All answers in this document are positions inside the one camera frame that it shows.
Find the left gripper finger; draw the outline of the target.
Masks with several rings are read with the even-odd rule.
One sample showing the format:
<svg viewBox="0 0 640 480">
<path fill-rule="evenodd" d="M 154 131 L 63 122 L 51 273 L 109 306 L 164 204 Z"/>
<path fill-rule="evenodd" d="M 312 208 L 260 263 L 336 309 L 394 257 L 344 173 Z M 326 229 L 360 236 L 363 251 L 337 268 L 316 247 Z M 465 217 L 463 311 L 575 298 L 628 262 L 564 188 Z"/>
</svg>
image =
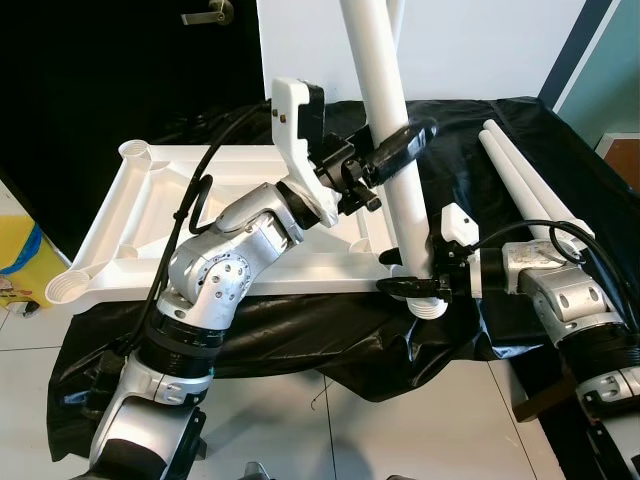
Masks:
<svg viewBox="0 0 640 480">
<path fill-rule="evenodd" d="M 428 143 L 438 131 L 435 118 L 404 125 L 367 154 L 367 182 L 385 184 L 428 151 Z"/>
</svg>

